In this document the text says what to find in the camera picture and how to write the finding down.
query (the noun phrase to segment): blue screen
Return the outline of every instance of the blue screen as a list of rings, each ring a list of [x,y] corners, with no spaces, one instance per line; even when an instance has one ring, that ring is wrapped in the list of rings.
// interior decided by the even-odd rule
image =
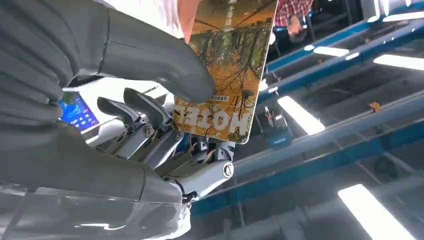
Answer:
[[[78,92],[64,92],[59,104],[63,111],[60,119],[75,126],[79,131],[84,131],[99,124],[99,121]]]

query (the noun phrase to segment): plaid shirt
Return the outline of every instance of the plaid shirt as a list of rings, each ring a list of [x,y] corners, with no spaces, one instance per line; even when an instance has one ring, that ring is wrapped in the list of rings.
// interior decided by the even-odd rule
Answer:
[[[311,10],[313,2],[314,0],[278,0],[274,25],[287,27],[292,16],[302,19]]]

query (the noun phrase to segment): autumn forest illustration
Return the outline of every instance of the autumn forest illustration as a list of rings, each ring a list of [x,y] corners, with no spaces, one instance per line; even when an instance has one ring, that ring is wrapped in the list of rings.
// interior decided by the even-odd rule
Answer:
[[[190,46],[215,80],[203,104],[176,100],[180,131],[243,144],[249,138],[276,0],[203,0]]]

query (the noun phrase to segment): white shirt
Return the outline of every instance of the white shirt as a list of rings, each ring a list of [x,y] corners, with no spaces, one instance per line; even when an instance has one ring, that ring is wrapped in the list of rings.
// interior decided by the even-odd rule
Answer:
[[[116,10],[152,25],[178,39],[184,38],[178,16],[178,0],[103,1],[112,5]]]

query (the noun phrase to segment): person's hand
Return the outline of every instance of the person's hand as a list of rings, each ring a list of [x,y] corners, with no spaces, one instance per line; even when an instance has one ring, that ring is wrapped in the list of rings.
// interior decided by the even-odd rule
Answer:
[[[185,42],[190,42],[193,25],[195,24],[196,12],[201,0],[178,0],[178,17],[184,33]]]
[[[301,21],[297,16],[292,16],[290,18],[290,23],[288,24],[287,30],[289,35],[297,35],[303,31]]]

